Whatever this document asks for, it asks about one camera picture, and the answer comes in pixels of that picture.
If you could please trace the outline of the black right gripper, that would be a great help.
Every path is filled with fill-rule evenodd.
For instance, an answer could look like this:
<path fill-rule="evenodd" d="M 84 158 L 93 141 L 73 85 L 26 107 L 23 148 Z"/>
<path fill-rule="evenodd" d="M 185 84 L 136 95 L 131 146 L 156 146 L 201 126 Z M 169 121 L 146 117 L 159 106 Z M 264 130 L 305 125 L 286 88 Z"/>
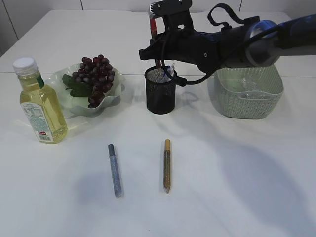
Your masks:
<path fill-rule="evenodd" d="M 201 64 L 205 60 L 203 39 L 198 32 L 176 30 L 158 34 L 150 45 L 139 50 L 141 60 L 173 60 Z"/>

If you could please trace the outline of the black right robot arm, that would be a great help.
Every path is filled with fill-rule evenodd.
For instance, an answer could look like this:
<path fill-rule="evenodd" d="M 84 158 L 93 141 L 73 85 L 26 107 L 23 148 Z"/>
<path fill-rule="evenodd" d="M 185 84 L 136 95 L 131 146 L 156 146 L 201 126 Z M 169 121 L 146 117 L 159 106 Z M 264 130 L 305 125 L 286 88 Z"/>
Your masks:
<path fill-rule="evenodd" d="M 190 63 L 206 74 L 221 68 L 268 67 L 281 56 L 315 53 L 315 15 L 278 25 L 258 21 L 216 33 L 173 30 L 159 34 L 153 44 L 139 51 L 141 60 Z"/>

